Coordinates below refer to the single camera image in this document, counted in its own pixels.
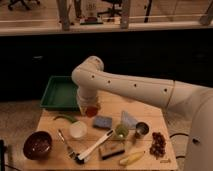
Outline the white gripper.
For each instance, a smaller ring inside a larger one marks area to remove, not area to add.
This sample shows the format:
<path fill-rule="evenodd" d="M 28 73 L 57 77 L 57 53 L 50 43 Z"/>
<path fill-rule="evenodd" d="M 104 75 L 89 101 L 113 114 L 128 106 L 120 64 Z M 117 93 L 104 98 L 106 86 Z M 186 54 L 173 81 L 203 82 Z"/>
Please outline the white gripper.
<path fill-rule="evenodd" d="M 79 87 L 77 89 L 77 102 L 81 115 L 85 116 L 87 106 L 96 106 L 98 104 L 97 91 L 93 89 Z"/>

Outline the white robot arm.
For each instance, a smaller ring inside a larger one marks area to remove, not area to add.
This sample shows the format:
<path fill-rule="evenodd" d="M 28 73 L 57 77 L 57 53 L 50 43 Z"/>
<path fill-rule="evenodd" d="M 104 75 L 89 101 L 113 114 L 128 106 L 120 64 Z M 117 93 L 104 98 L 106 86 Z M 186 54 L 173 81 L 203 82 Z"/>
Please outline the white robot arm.
<path fill-rule="evenodd" d="M 187 114 L 192 124 L 184 171 L 213 171 L 213 88 L 168 79 L 117 75 L 104 71 L 97 56 L 86 58 L 71 74 L 81 107 L 97 102 L 97 91 L 141 101 L 171 113 Z"/>

